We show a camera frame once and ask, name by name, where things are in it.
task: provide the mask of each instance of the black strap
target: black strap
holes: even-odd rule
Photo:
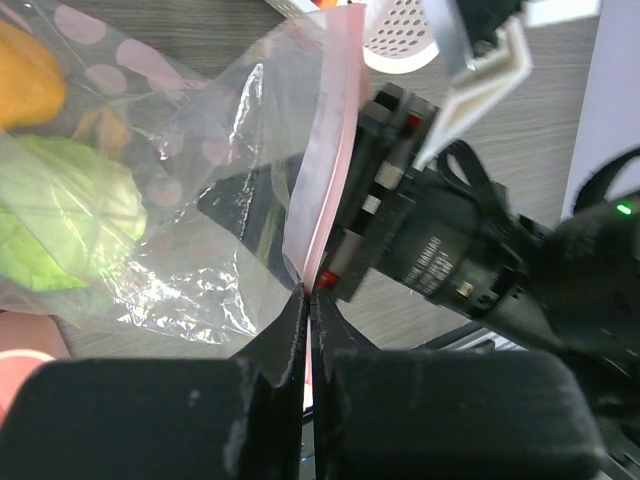
[[[450,157],[456,160],[468,183],[464,183],[453,173],[448,163]],[[509,216],[471,146],[462,140],[454,141],[438,156],[436,165],[440,177],[449,186],[475,200],[482,215],[502,236],[504,248],[518,261],[521,270],[527,271],[529,262],[526,256],[527,252],[532,251],[534,239]]]
[[[578,192],[573,204],[573,214],[604,201],[609,187],[627,164],[640,156],[640,147],[614,158],[594,173]]]
[[[453,157],[460,170],[467,178],[468,184],[457,177],[449,166],[449,158]],[[437,159],[438,173],[451,187],[473,197],[483,216],[487,218],[505,237],[510,237],[518,229],[505,210],[496,193],[487,172],[471,146],[456,140],[440,153]]]

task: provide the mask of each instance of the red light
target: red light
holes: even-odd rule
[[[318,277],[318,281],[316,282],[316,288],[326,288],[330,290],[336,286],[336,284],[338,283],[338,280],[340,280],[339,276],[327,270],[325,272],[322,272]]]

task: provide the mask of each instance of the white perforated basket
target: white perforated basket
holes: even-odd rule
[[[311,0],[265,0],[285,17],[318,10]],[[367,5],[364,59],[374,70],[418,70],[438,55],[421,0],[354,0]],[[339,0],[345,5],[347,0]]]

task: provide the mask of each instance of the white bracket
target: white bracket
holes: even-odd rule
[[[524,29],[511,18],[499,35],[498,48],[474,62],[470,76],[452,83],[413,167],[423,170],[440,151],[500,103],[532,68]]]

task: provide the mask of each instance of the pink polka dot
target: pink polka dot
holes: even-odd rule
[[[173,207],[182,198],[182,185],[174,178],[160,180],[147,188],[147,195],[159,207]]]
[[[162,155],[162,160],[178,155],[183,146],[184,137],[178,133],[170,133],[156,143],[156,148]]]
[[[202,142],[202,153],[212,165],[229,163],[229,145],[226,143],[205,140]]]
[[[84,45],[98,43],[107,34],[104,22],[66,5],[56,8],[53,21],[65,37]]]
[[[170,90],[182,88],[182,77],[167,60],[149,45],[132,38],[122,42],[116,50],[118,65],[139,73]]]
[[[93,65],[85,70],[84,76],[105,95],[117,95],[127,89],[124,73],[111,65]]]

